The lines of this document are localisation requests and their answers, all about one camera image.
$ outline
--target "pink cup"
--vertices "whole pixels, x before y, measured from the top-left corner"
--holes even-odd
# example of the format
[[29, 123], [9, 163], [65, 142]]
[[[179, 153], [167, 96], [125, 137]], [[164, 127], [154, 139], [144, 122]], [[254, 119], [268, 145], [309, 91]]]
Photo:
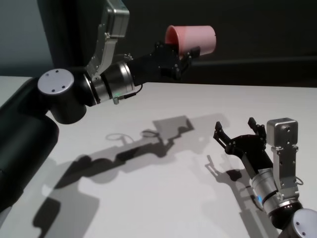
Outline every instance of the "pink cup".
[[165, 43], [178, 45], [180, 56], [199, 46], [202, 56], [215, 50], [216, 34], [211, 26], [169, 26]]

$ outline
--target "cylindrical joint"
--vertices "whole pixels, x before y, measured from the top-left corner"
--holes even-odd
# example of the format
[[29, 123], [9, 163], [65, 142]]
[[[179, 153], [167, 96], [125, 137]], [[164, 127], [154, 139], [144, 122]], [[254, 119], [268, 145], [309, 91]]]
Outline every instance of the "cylindrical joint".
[[298, 200], [278, 202], [275, 196], [270, 198], [267, 203], [270, 204], [272, 210], [268, 214], [268, 218], [272, 222], [273, 226], [278, 229], [284, 229], [294, 213], [303, 208], [302, 204]]
[[82, 73], [74, 75], [74, 77], [76, 78], [75, 86], [78, 91], [78, 99], [81, 103], [89, 107], [98, 104], [98, 95], [89, 75]]
[[38, 89], [59, 123], [71, 124], [85, 115], [86, 106], [76, 97], [74, 76], [68, 70], [46, 72], [38, 81]]
[[110, 98], [120, 97], [134, 90], [133, 78], [125, 62], [110, 65], [101, 77], [108, 87]]
[[272, 168], [261, 170], [253, 177], [251, 185], [265, 209], [265, 202], [277, 193]]
[[98, 104], [110, 99], [106, 83], [102, 80], [100, 75], [95, 75], [91, 82], [93, 83], [93, 87], [97, 94], [96, 101]]
[[315, 238], [317, 236], [317, 212], [300, 209], [280, 234], [279, 238]]

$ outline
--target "dark background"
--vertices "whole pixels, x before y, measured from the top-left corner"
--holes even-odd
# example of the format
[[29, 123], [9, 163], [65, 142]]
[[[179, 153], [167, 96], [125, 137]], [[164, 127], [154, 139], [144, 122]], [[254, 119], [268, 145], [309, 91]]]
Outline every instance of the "dark background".
[[[157, 40], [164, 39], [168, 25], [211, 25], [215, 29], [216, 51], [195, 62], [183, 82], [317, 86], [314, 57], [304, 61], [292, 59], [293, 63], [256, 62], [258, 58], [317, 55], [315, 0], [123, 2], [130, 11], [130, 21], [125, 39], [117, 44], [117, 53], [131, 53], [133, 57], [147, 54]], [[87, 64], [94, 52], [103, 1], [38, 0], [37, 3], [54, 66]], [[36, 70], [36, 63], [30, 67], [32, 75], [25, 76], [43, 73], [42, 69]]]

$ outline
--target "cable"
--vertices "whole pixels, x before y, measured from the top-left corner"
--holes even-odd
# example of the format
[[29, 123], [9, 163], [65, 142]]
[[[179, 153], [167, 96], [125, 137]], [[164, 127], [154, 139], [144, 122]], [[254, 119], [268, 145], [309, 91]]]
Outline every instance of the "cable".
[[119, 100], [122, 100], [122, 99], [131, 98], [131, 97], [137, 95], [137, 94], [142, 90], [142, 88], [143, 88], [143, 84], [141, 84], [141, 87], [140, 87], [140, 89], [139, 89], [138, 91], [136, 91], [136, 92], [134, 92], [134, 93], [130, 93], [130, 94], [123, 95], [123, 96], [121, 96], [121, 97], [118, 97], [118, 99], [119, 99]]
[[297, 185], [304, 185], [304, 182], [296, 176], [296, 179], [299, 181], [299, 182], [296, 182]]
[[138, 90], [138, 91], [136, 91], [136, 93], [135, 93], [135, 94], [138, 94], [138, 93], [142, 90], [142, 88], [143, 88], [143, 84], [141, 84], [141, 87], [139, 88], [139, 90]]

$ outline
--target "table surface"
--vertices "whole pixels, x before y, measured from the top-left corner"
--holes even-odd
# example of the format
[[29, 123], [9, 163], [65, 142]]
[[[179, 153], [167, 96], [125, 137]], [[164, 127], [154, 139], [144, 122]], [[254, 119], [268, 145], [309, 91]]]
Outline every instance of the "table surface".
[[[0, 105], [25, 80], [0, 77]], [[317, 210], [316, 102], [313, 88], [147, 83], [119, 105], [88, 108], [79, 122], [58, 125], [58, 144], [0, 237], [277, 237], [252, 201], [242, 163], [212, 139], [213, 129], [221, 121], [235, 137], [252, 133], [249, 117], [296, 119], [300, 201]], [[122, 157], [126, 163], [115, 162]], [[77, 171], [63, 176], [69, 166]]]

